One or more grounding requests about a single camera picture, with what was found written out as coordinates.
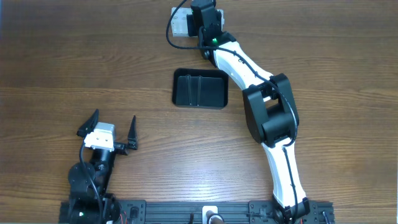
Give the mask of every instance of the black plastic tray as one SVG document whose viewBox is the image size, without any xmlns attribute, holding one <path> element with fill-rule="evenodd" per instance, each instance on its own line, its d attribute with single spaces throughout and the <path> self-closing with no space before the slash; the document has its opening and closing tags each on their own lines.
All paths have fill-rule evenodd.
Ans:
<svg viewBox="0 0 398 224">
<path fill-rule="evenodd" d="M 228 104 L 228 75 L 221 70 L 179 68 L 173 103 L 180 107 L 222 109 Z"/>
</svg>

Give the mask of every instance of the cable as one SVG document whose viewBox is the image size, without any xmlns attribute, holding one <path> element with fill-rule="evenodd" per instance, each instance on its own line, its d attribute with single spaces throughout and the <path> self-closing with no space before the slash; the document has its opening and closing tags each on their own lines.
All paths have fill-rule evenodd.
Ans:
<svg viewBox="0 0 398 224">
<path fill-rule="evenodd" d="M 296 218 L 296 216 L 297 216 L 297 210 L 298 210 L 298 203 L 297 203 L 297 202 L 298 202 L 298 201 L 297 201 L 297 193 L 296 193 L 296 189 L 295 189 L 295 185 L 294 185 L 294 181 L 293 181 L 292 170 L 291 170 L 291 168 L 290 168 L 290 162 L 289 162 L 289 158 L 287 157 L 287 151 L 286 151 L 286 147 L 291 146 L 291 145 L 295 142 L 295 140 L 296 140 L 296 138 L 297 138 L 297 128 L 298 128 L 297 126 L 298 126 L 298 125 L 297 125 L 296 116 L 295 116 L 295 114 L 294 114 L 294 112 L 293 112 L 292 105 L 290 105 L 290 103 L 289 103 L 289 101 L 287 100 L 287 98 L 285 97 L 285 95 L 283 95 L 283 93 L 279 90 L 279 88 L 278 88 L 275 84 L 273 84 L 271 81 L 265 79 L 264 77 L 260 76 L 260 75 L 258 74 L 258 72 L 255 71 L 255 69 L 253 69 L 253 67 L 252 67 L 252 66 L 246 61 L 246 59 L 244 59 L 240 54 L 238 54 L 238 53 L 236 53 L 236 52 L 234 52 L 234 51 L 232 51 L 232 50 L 225 49 L 225 48 L 221 48 L 221 47 L 182 47 L 182 46 L 177 46 L 177 45 L 173 44 L 173 43 L 170 41 L 170 38 L 169 38 L 170 24 L 171 24 L 171 22 L 172 22 L 172 19 L 173 19 L 175 13 L 178 11 L 178 9 L 181 8 L 181 6 L 182 6 L 186 1 L 187 1 L 187 0 L 183 0 L 183 1 L 175 8 L 174 12 L 173 12 L 172 15 L 170 16 L 169 22 L 167 23 L 167 27 L 166 27 L 166 39 L 167 39 L 167 42 L 168 42 L 172 47 L 175 47 L 176 49 L 182 49 L 182 50 L 222 50 L 222 51 L 229 52 L 229 53 L 231 53 L 231 54 L 237 56 L 244 64 L 246 64 L 246 66 L 250 69 L 250 71 L 252 71 L 252 73 L 254 74 L 255 77 L 261 79 L 262 81 L 264 81 L 265 83 L 267 83 L 268 85 L 270 85 L 271 87 L 273 87 L 273 89 L 279 94 L 279 96 L 282 98 L 282 100 L 285 101 L 285 103 L 287 104 L 287 107 L 289 108 L 289 111 L 290 111 L 291 115 L 293 116 L 293 120 L 294 120 L 294 134 L 293 134 L 292 139 L 290 140 L 290 142 L 289 142 L 288 144 L 284 144 L 284 145 L 282 146 L 282 150 L 283 150 L 284 153 L 285 153 L 286 163 L 287 163 L 287 167 L 288 167 L 288 169 L 289 169 L 290 181 L 291 181 L 291 183 L 292 183 L 293 193 L 294 193 L 294 197 L 295 197 L 295 207 L 296 207 L 296 209 L 295 209 L 295 215 L 292 217 L 292 221 L 293 221 L 293 224 L 294 224 L 295 218 Z"/>
<path fill-rule="evenodd" d="M 85 142 L 83 141 L 83 143 L 81 144 L 80 153 L 79 153 L 80 164 L 82 166 L 83 172 L 86 175 L 86 178 L 90 181 L 90 184 L 93 187 L 95 196 L 97 197 L 97 202 L 98 202 L 98 207 L 99 207 L 99 224 L 102 224 L 102 212 L 103 212 L 102 201 L 101 201 L 101 197 L 100 197 L 100 195 L 99 195 L 99 193 L 97 191 L 97 188 L 95 187 L 94 181 L 90 177 L 90 173 L 88 172 L 87 166 L 86 166 L 85 161 L 83 159 L 83 150 L 84 150 L 84 148 L 85 148 Z"/>
</svg>

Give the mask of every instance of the table surface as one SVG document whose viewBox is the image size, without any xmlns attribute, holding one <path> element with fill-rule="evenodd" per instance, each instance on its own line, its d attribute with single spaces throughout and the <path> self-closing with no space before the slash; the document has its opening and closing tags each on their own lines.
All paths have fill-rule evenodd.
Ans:
<svg viewBox="0 0 398 224">
<path fill-rule="evenodd" d="M 266 155 L 231 80 L 222 110 L 171 101 L 174 70 L 214 69 L 198 51 L 167 44 L 178 3 L 3 1 L 1 222 L 58 221 L 78 162 L 75 133 L 96 108 L 119 141 L 137 116 L 139 150 L 116 158 L 108 190 L 118 198 L 271 199 Z M 244 51 L 290 79 L 307 196 L 333 202 L 338 223 L 395 223 L 398 1 L 220 0 L 218 7 Z"/>
</svg>

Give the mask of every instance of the wooden tabletop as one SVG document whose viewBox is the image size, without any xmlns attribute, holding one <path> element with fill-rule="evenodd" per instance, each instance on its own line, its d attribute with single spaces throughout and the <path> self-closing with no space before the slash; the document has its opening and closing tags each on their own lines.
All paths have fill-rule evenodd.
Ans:
<svg viewBox="0 0 398 224">
<path fill-rule="evenodd" d="M 177 68 L 214 69 L 166 42 L 178 3 L 3 1 L 0 222 L 58 221 L 78 162 L 76 131 L 96 108 L 119 141 L 137 116 L 139 150 L 116 158 L 108 190 L 117 198 L 271 199 L 267 157 L 236 84 L 222 110 L 171 101 Z M 395 223 L 398 1 L 220 0 L 218 8 L 260 67 L 290 79 L 307 196 L 333 202 L 338 223 Z"/>
</svg>

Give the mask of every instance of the black wire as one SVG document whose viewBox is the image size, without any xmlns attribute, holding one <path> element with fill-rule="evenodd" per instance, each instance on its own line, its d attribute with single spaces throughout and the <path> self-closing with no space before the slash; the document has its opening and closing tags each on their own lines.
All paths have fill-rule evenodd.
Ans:
<svg viewBox="0 0 398 224">
<path fill-rule="evenodd" d="M 279 88 L 278 88 L 275 84 L 273 84 L 273 83 L 270 82 L 269 80 L 265 79 L 264 77 L 259 76 L 258 72 L 255 71 L 255 69 L 253 69 L 253 67 L 246 61 L 246 59 L 244 59 L 240 54 L 236 53 L 235 51 L 232 51 L 232 50 L 229 50 L 229 49 L 225 49 L 225 48 L 222 48 L 222 47 L 182 47 L 182 46 L 177 46 L 177 45 L 173 44 L 173 43 L 170 41 L 170 38 L 169 38 L 170 24 L 171 24 L 171 22 L 172 22 L 172 19 L 173 19 L 175 13 L 178 11 L 178 9 L 181 8 L 181 6 L 182 6 L 186 1 L 187 1 L 187 0 L 183 0 L 183 1 L 177 6 L 177 8 L 174 10 L 174 12 L 172 13 L 172 15 L 170 16 L 169 22 L 167 23 L 167 27 L 166 27 L 166 39 L 167 39 L 167 42 L 168 42 L 172 47 L 175 47 L 176 49 L 182 49 L 182 50 L 222 50 L 222 51 L 229 52 L 229 53 L 231 53 L 231 54 L 237 56 L 244 64 L 246 64 L 246 66 L 250 69 L 250 71 L 252 71 L 252 73 L 254 74 L 255 77 L 261 79 L 262 81 L 264 81 L 265 83 L 267 83 L 268 85 L 270 85 L 271 87 L 273 87 L 273 89 L 279 94 L 279 96 L 281 97 L 281 99 L 282 99 L 283 101 L 285 101 L 287 107 L 289 108 L 290 114 L 292 115 L 293 120 L 294 120 L 294 134 L 293 134 L 292 139 L 290 140 L 290 142 L 289 142 L 288 144 L 284 144 L 284 145 L 282 146 L 282 149 L 283 149 L 283 151 L 285 152 L 286 163 L 287 163 L 287 167 L 288 167 L 288 169 L 289 169 L 290 181 L 291 181 L 291 183 L 292 183 L 293 193 L 294 193 L 294 197 L 295 197 L 295 207 L 296 207 L 296 209 L 295 209 L 295 215 L 293 216 L 293 219 L 292 219 L 293 224 L 294 224 L 295 217 L 297 216 L 297 210 L 298 210 L 297 202 L 298 202 L 298 201 L 297 201 L 297 193 L 296 193 L 296 189 L 295 189 L 295 185 L 294 185 L 294 181 L 293 181 L 293 175 L 292 175 L 292 171 L 291 171 L 291 168 L 290 168 L 290 162 L 289 162 L 289 158 L 287 157 L 287 152 L 286 152 L 286 147 L 291 146 L 291 145 L 295 142 L 295 140 L 296 140 L 296 138 L 297 138 L 297 119 L 296 119 L 295 114 L 294 114 L 294 112 L 293 112 L 292 105 L 290 105 L 290 103 L 289 103 L 289 101 L 287 100 L 287 98 L 285 97 L 285 95 L 283 95 L 283 93 L 279 90 Z"/>
<path fill-rule="evenodd" d="M 94 190 L 95 196 L 97 197 L 97 202 L 98 202 L 98 207 L 99 207 L 99 224 L 102 224 L 103 205 L 102 205 L 101 197 L 97 191 L 97 188 L 95 187 L 93 179 L 90 177 L 90 173 L 88 172 L 87 166 L 83 159 L 84 148 L 85 148 L 85 142 L 83 141 L 83 143 L 81 144 L 80 153 L 79 153 L 80 164 L 82 166 L 83 172 L 86 175 L 86 178 L 90 181 L 91 186 L 93 186 L 93 190 Z"/>
</svg>

